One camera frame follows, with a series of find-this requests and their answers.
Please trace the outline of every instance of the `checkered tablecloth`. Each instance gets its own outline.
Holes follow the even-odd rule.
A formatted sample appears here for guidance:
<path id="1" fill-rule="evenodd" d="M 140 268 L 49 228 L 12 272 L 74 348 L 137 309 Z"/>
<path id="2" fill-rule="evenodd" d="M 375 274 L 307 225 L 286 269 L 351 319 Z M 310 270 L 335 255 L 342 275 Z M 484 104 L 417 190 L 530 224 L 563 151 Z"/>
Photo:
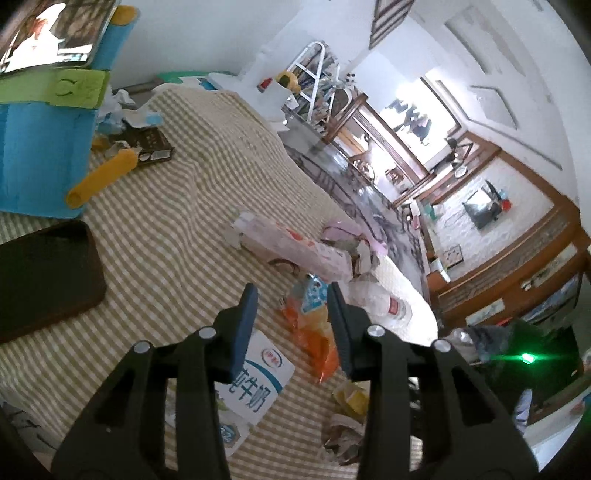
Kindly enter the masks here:
<path id="1" fill-rule="evenodd" d="M 345 218 L 334 201 L 287 157 L 279 138 L 237 97 L 174 87 L 151 101 L 176 148 L 173 161 L 137 169 L 93 198 L 83 220 L 103 263 L 107 293 L 75 318 L 0 346 L 0 395 L 29 411 L 58 438 L 137 341 L 176 343 L 233 306 L 247 282 L 259 289 L 255 327 L 296 372 L 262 422 L 230 459 L 244 480 L 354 478 L 319 457 L 320 432 L 335 410 L 337 374 L 317 385 L 306 354 L 276 312 L 293 278 L 223 240 L 240 211 L 250 210 L 318 237 L 325 221 Z M 102 159 L 94 156 L 91 168 Z M 54 220 L 0 214 L 0 242 Z M 413 320 L 400 335 L 429 344 L 434 316 L 385 259 L 383 285 L 406 298 Z M 174 462 L 167 430 L 167 462 Z"/>

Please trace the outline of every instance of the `white wall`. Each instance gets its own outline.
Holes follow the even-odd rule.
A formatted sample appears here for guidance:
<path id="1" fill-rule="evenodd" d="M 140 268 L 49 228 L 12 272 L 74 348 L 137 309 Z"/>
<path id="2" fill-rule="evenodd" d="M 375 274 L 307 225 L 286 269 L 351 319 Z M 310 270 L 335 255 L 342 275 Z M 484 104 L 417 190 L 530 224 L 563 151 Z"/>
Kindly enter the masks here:
<path id="1" fill-rule="evenodd" d="M 381 112 L 396 98 L 398 88 L 408 80 L 377 49 L 355 69 L 357 87 L 368 95 L 369 104 Z"/>
<path id="2" fill-rule="evenodd" d="M 412 83 L 429 70 L 447 63 L 447 54 L 429 33 L 407 17 L 375 49 L 364 50 L 352 71 L 358 88 L 380 112 L 396 98 L 404 83 Z"/>
<path id="3" fill-rule="evenodd" d="M 311 41 L 325 41 L 348 70 L 369 44 L 374 5 L 366 0 L 303 0 L 304 6 L 269 42 L 271 69 L 285 68 Z"/>
<path id="4" fill-rule="evenodd" d="M 112 83 L 146 82 L 172 70 L 237 73 L 303 1 L 132 0 L 141 18 L 113 68 Z"/>
<path id="5" fill-rule="evenodd" d="M 577 181 L 558 108 L 560 102 L 554 88 L 541 74 L 540 64 L 533 57 L 530 45 L 520 35 L 530 16 L 538 12 L 532 2 L 511 0 L 504 2 L 502 11 L 499 11 L 500 2 L 417 0 L 411 16 L 448 54 L 447 63 L 440 62 L 441 66 L 431 71 L 428 78 L 436 86 L 439 80 L 448 88 L 453 98 L 438 87 L 439 93 L 470 131 L 498 144 L 560 192 L 577 200 Z M 518 5 L 528 13 L 517 26 L 509 22 L 504 9 L 514 9 Z M 459 30 L 464 42 L 458 40 L 449 25 Z M 549 42 L 547 38 L 538 41 L 542 42 L 538 48 L 544 48 Z M 517 120 L 517 128 L 487 118 L 477 94 L 471 89 L 473 86 L 498 89 Z M 456 108 L 454 101 L 461 108 Z M 562 171 L 522 143 L 560 163 Z"/>
<path id="6" fill-rule="evenodd" d="M 581 109 L 591 105 L 591 66 L 546 0 L 538 0 L 542 12 L 532 2 L 493 1 L 530 51 L 552 92 L 573 157 L 582 224 L 591 233 L 591 116 Z"/>

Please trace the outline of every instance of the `smartphone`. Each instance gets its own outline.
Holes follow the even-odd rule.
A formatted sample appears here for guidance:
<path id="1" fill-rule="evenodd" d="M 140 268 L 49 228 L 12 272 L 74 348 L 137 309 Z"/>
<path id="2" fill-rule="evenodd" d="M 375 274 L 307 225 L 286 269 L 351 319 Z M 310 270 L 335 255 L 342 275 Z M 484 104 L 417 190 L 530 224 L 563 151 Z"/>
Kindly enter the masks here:
<path id="1" fill-rule="evenodd" d="M 0 245 L 0 343 L 89 310 L 105 297 L 95 240 L 80 221 Z"/>

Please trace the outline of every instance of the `red object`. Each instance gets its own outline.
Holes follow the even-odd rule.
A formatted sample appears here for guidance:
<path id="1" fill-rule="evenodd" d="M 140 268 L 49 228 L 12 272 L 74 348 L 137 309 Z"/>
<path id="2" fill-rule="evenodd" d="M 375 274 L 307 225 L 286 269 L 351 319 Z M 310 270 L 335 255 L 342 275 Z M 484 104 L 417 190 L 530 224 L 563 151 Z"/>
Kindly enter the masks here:
<path id="1" fill-rule="evenodd" d="M 263 90 L 266 90 L 267 87 L 271 84 L 271 82 L 273 81 L 273 79 L 267 79 L 267 80 L 263 80 L 263 83 L 260 84 L 260 87 Z"/>

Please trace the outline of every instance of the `plastic bag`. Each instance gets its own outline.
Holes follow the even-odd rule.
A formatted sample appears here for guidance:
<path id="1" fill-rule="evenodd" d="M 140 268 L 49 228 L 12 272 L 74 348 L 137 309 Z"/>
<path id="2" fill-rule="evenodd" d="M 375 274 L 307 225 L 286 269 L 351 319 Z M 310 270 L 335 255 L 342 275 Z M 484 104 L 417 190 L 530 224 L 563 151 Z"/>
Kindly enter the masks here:
<path id="1" fill-rule="evenodd" d="M 281 313 L 289 321 L 294 339 L 312 358 L 319 382 L 330 378 L 339 367 L 335 338 L 326 306 L 328 285 L 316 275 L 298 281 L 283 298 Z"/>

